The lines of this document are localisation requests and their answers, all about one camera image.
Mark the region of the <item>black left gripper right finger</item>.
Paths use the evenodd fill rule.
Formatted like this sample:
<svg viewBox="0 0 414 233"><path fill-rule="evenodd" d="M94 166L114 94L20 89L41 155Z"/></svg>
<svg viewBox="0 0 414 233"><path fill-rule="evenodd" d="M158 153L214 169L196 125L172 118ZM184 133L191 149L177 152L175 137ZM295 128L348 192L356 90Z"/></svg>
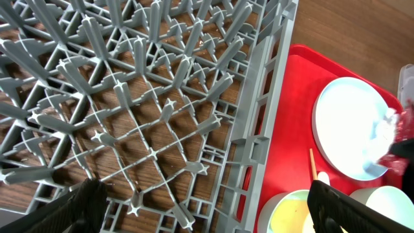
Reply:
<svg viewBox="0 0 414 233"><path fill-rule="evenodd" d="M311 184L307 205L316 233L413 233L412 229L318 180Z"/></svg>

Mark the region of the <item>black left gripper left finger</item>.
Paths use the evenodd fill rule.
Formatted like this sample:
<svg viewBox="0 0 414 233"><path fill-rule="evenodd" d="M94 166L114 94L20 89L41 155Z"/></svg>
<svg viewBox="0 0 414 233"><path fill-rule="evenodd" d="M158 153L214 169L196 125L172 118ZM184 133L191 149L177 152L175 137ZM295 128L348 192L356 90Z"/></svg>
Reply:
<svg viewBox="0 0 414 233"><path fill-rule="evenodd" d="M107 210L107 188L98 179L3 227L7 233L99 232Z"/></svg>

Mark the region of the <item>yellow cup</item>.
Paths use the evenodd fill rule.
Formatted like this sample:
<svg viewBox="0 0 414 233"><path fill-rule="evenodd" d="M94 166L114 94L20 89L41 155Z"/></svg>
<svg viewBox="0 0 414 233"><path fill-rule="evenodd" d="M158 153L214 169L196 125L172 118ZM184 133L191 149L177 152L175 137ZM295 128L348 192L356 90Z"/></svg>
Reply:
<svg viewBox="0 0 414 233"><path fill-rule="evenodd" d="M315 233L307 205L308 194L308 190L298 190L283 197L270 218L270 230L275 233Z"/></svg>

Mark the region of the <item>light green bowl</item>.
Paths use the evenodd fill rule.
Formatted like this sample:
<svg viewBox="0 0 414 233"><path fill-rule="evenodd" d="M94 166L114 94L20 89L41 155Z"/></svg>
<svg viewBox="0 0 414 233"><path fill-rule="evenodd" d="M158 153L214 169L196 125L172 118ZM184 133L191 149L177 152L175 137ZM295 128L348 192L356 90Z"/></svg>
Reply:
<svg viewBox="0 0 414 233"><path fill-rule="evenodd" d="M394 186L364 188L350 197L405 227L413 229L413 202Z"/></svg>

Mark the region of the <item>white napkin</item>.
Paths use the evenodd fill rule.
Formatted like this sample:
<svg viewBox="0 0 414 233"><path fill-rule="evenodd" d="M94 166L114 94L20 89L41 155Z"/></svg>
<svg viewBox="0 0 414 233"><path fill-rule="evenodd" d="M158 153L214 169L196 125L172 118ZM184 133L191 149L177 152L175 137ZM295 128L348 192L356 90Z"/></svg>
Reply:
<svg viewBox="0 0 414 233"><path fill-rule="evenodd" d="M399 114L388 108L383 119L375 127L375 135L369 141L367 154L372 163L386 155L394 142Z"/></svg>

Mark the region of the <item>red sauce packet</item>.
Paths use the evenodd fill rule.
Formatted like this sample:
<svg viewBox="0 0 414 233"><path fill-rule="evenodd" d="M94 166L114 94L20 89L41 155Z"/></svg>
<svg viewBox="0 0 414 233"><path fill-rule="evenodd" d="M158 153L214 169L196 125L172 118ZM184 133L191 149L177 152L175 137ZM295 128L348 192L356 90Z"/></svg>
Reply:
<svg viewBox="0 0 414 233"><path fill-rule="evenodd" d="M388 171L402 176L413 162L413 101L408 100L397 122L397 134L389 151L380 159Z"/></svg>

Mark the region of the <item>small light blue bowl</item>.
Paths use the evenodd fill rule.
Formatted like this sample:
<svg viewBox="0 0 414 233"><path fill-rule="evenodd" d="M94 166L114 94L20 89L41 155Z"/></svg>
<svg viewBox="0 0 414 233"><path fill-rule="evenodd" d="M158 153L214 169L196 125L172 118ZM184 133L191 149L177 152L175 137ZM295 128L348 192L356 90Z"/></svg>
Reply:
<svg viewBox="0 0 414 233"><path fill-rule="evenodd" d="M270 218L272 217L278 203L289 193L290 192L277 194L266 202L260 212L259 219L257 220L258 232L272 232L270 230Z"/></svg>

